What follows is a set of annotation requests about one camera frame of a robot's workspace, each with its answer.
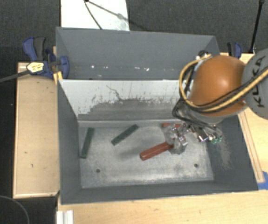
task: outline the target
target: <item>white paper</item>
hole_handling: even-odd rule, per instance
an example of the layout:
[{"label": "white paper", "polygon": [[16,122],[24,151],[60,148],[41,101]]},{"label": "white paper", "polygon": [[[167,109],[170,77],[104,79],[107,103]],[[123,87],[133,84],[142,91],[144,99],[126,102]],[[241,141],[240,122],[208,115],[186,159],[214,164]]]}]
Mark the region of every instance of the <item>white paper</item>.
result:
[{"label": "white paper", "polygon": [[[89,0],[87,5],[103,29],[130,30],[125,0]],[[83,0],[61,0],[61,26],[99,29]]]}]

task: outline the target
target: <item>bin floor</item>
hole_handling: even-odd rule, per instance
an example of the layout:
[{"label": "bin floor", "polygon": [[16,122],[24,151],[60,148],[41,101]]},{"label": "bin floor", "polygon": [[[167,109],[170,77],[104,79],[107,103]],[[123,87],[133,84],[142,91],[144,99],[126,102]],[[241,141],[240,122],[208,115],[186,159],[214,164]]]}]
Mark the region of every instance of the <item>bin floor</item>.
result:
[{"label": "bin floor", "polygon": [[[206,143],[192,134],[184,153],[165,151],[146,161],[139,154],[165,141],[158,126],[140,127],[117,145],[111,140],[128,127],[96,128],[88,157],[80,159],[82,188],[213,180]],[[79,152],[87,129],[79,127]]]}]

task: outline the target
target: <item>wooden edge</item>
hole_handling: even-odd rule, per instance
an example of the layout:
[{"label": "wooden edge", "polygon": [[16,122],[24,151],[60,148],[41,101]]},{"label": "wooden edge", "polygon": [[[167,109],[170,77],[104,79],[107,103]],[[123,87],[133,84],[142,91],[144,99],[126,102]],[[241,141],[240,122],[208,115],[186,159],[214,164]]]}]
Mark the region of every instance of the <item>wooden edge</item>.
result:
[{"label": "wooden edge", "polygon": [[16,194],[15,197],[13,197],[13,199],[23,199],[23,198],[33,198],[33,197],[54,197],[56,195],[57,195],[57,192]]},{"label": "wooden edge", "polygon": [[249,156],[253,165],[256,181],[257,183],[265,182],[264,175],[263,175],[262,168],[259,162],[259,158],[255,149],[254,141],[252,138],[252,134],[249,128],[249,124],[247,121],[245,111],[239,113],[238,118],[240,120],[241,129],[244,134],[244,138],[245,138],[246,145],[247,145],[247,150],[249,152]]},{"label": "wooden edge", "polygon": [[[59,153],[59,128],[58,128],[58,85],[55,86],[55,141],[56,141],[56,144],[57,144],[57,147],[58,147],[58,157],[59,157],[59,169],[58,169],[58,172],[59,172],[59,192],[60,192],[60,185],[61,185],[61,174],[60,174],[60,153]],[[58,195],[57,199],[57,206],[59,205],[60,203],[60,197]]]},{"label": "wooden edge", "polygon": [[13,180],[13,198],[17,198],[17,149],[18,149],[18,131],[19,131],[19,86],[17,85],[16,90],[16,116],[15,116],[15,139],[14,139],[14,180]]}]

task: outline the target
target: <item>red handle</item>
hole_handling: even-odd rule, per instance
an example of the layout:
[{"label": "red handle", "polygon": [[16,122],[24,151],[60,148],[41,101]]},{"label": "red handle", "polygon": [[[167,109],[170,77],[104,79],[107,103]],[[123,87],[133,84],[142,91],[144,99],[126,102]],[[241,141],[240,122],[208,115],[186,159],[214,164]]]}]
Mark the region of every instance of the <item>red handle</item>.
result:
[{"label": "red handle", "polygon": [[173,145],[168,144],[167,142],[161,143],[159,145],[156,145],[154,147],[151,147],[142,153],[140,153],[140,158],[145,161],[147,159],[150,159],[158,154],[161,154],[164,151],[167,151],[169,149],[173,148]]}]

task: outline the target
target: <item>black floor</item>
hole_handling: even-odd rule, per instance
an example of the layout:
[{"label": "black floor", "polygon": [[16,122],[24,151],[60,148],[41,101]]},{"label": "black floor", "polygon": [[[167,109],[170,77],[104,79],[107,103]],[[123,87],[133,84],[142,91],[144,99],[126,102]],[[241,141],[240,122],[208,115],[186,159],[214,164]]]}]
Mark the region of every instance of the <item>black floor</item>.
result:
[{"label": "black floor", "polygon": [[[250,48],[259,0],[126,0],[131,30],[215,35],[221,51],[227,42]],[[0,78],[16,72],[27,59],[21,43],[44,36],[55,45],[60,25],[60,0],[0,0]],[[268,47],[268,0],[261,12],[257,51]],[[15,81],[0,84],[0,195],[11,197],[15,118]],[[55,223],[55,199],[22,200],[31,224]],[[0,198],[0,224],[25,224],[16,203]]]}]

